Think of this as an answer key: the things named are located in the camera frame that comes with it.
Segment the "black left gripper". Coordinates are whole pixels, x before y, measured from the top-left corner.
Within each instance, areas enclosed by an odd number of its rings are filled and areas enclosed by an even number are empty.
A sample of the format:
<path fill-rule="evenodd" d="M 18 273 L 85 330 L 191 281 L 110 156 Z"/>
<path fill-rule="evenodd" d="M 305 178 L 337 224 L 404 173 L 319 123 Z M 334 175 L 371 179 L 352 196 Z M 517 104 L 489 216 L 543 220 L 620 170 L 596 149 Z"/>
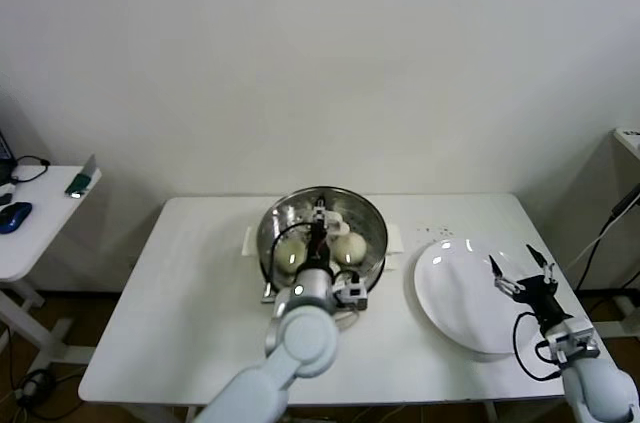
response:
<path fill-rule="evenodd" d="M 310 241 L 307 248 L 307 257 L 304 263 L 309 268 L 329 268 L 330 248 L 327 242 L 331 242 L 340 236 L 340 223 L 328 223 L 326 201 L 324 198 L 317 198 L 313 207 L 313 224 L 310 230 Z"/>

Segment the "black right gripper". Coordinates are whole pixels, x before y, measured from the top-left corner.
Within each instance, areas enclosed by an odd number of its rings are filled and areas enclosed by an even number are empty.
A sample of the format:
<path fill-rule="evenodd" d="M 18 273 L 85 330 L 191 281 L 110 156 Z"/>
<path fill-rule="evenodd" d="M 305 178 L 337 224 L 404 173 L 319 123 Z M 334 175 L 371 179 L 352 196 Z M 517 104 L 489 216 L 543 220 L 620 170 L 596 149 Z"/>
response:
<path fill-rule="evenodd" d="M 535 263 L 542 270 L 536 276 L 517 282 L 506 278 L 492 255 L 489 256 L 494 286 L 506 296 L 514 296 L 517 303 L 528 305 L 536 318 L 541 331 L 549 331 L 571 317 L 555 298 L 558 282 L 554 277 L 554 263 L 549 263 L 544 255 L 532 245 L 526 248 Z"/>

